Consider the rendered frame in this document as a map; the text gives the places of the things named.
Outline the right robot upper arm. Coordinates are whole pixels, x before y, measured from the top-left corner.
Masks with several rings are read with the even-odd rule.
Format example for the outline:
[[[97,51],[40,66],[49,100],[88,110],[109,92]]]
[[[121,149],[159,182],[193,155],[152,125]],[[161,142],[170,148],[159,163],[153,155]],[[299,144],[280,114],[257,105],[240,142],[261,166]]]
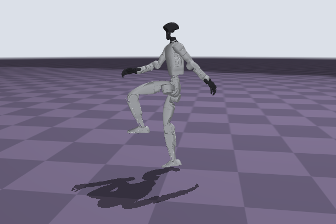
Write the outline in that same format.
[[[165,46],[165,48],[166,48],[166,46]],[[159,60],[154,61],[152,63],[152,65],[155,69],[159,69],[161,67],[161,65],[163,64],[163,62],[166,60],[166,58],[165,58],[165,48],[164,48],[162,54],[160,55]]]

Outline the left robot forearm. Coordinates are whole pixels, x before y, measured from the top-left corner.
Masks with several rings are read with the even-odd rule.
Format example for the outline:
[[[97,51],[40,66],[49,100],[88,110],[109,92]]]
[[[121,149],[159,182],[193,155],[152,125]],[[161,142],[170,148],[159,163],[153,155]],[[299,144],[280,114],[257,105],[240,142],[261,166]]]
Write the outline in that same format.
[[[194,67],[193,72],[196,73],[200,79],[204,80],[207,79],[209,81],[209,76],[206,75],[199,67],[197,63],[191,61],[191,66]],[[203,81],[204,82],[204,81]]]

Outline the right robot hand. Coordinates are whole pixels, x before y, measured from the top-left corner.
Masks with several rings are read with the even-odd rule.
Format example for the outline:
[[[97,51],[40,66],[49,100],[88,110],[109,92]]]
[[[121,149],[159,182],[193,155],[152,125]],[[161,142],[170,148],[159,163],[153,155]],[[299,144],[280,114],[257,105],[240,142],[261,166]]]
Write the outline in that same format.
[[[127,69],[124,69],[123,72],[122,72],[122,77],[126,74],[132,74],[132,73],[137,74],[137,71],[141,71],[141,68],[127,68]]]

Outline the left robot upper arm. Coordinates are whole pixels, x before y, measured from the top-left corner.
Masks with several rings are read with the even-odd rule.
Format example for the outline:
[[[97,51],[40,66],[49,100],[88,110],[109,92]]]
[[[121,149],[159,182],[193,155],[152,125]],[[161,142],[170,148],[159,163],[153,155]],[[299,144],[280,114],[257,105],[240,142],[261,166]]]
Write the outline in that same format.
[[[187,62],[186,67],[188,70],[194,69],[194,67],[191,66],[191,61],[193,60],[191,56],[188,54],[188,52],[185,50],[185,47],[183,46],[182,43],[176,43],[172,46],[172,48],[177,54],[179,54]]]

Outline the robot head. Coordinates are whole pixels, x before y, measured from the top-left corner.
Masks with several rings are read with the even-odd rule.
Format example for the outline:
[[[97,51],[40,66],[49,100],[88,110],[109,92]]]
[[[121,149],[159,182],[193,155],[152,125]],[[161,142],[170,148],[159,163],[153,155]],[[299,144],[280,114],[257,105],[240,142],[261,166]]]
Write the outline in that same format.
[[[166,39],[171,41],[178,42],[176,40],[176,37],[171,37],[170,34],[173,33],[175,30],[179,29],[178,24],[176,23],[167,23],[166,25],[163,26],[163,29],[166,31]],[[169,44],[170,44],[169,43]]]

